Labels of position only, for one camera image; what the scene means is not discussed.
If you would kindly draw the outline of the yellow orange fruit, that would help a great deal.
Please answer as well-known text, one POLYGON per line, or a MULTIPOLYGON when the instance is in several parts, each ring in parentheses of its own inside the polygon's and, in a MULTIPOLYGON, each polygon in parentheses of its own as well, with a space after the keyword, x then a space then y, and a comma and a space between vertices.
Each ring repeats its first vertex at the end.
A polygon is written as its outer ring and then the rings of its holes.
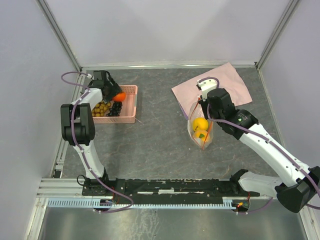
POLYGON ((209 122, 203 117, 197 117, 192 122, 192 129, 196 131, 207 131, 209 128, 209 122))

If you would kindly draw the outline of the orange persimmon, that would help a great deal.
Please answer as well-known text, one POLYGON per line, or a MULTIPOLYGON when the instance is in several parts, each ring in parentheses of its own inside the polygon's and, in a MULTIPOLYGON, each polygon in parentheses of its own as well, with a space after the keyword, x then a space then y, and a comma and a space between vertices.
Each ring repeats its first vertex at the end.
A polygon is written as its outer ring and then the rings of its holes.
POLYGON ((120 93, 118 93, 116 96, 114 96, 113 98, 112 98, 112 100, 114 101, 114 102, 123 102, 125 99, 126 99, 126 93, 125 92, 120 92, 120 93))

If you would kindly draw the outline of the clear zip top bag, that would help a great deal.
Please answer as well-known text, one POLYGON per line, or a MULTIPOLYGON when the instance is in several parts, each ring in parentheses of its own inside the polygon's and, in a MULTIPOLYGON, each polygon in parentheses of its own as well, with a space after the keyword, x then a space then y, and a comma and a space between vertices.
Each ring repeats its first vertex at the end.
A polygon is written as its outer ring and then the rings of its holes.
POLYGON ((214 124, 205 119, 202 107, 198 101, 191 105, 187 119, 187 130, 190 139, 202 150, 205 150, 214 139, 214 124))

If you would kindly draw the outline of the yellow peach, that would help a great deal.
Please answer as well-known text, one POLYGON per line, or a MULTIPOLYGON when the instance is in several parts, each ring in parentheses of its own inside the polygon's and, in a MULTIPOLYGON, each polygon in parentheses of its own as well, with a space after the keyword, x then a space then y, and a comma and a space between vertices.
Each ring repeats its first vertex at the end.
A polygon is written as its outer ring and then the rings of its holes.
POLYGON ((197 130, 193 133, 193 138, 200 144, 209 143, 211 141, 210 134, 205 130, 197 130))

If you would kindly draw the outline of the brown longan bunch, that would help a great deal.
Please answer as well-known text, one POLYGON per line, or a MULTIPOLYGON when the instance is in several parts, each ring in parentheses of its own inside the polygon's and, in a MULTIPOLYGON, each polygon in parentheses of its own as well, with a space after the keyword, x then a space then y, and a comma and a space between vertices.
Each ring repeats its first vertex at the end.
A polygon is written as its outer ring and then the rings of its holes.
POLYGON ((109 112, 109 109, 111 108, 112 103, 101 101, 100 103, 97 103, 94 107, 94 109, 91 111, 91 114, 93 117, 105 117, 107 113, 109 112))

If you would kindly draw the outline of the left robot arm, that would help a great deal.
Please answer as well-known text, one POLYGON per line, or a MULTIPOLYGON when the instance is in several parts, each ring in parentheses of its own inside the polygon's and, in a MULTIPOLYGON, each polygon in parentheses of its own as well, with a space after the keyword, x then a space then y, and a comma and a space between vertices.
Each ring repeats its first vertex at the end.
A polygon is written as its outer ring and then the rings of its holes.
POLYGON ((96 180, 93 189, 99 195, 106 195, 111 189, 111 183, 94 145, 96 129, 92 110, 101 101, 111 101, 122 89, 107 70, 79 74, 90 79, 90 83, 87 86, 77 83, 77 86, 83 88, 83 93, 73 102, 61 105, 61 134, 78 153, 85 177, 91 181, 96 180))

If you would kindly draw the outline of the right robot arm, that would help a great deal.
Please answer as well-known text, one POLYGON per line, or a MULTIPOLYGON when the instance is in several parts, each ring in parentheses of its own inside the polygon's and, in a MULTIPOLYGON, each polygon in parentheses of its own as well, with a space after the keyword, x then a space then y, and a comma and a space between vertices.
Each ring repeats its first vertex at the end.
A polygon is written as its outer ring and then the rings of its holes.
POLYGON ((206 119, 256 152, 277 174, 271 177, 239 170, 229 183, 231 193, 256 192, 276 198, 293 213, 311 207, 310 200, 320 194, 319 166, 310 167, 294 157, 249 111, 237 109, 224 88, 203 90, 198 103, 206 119))

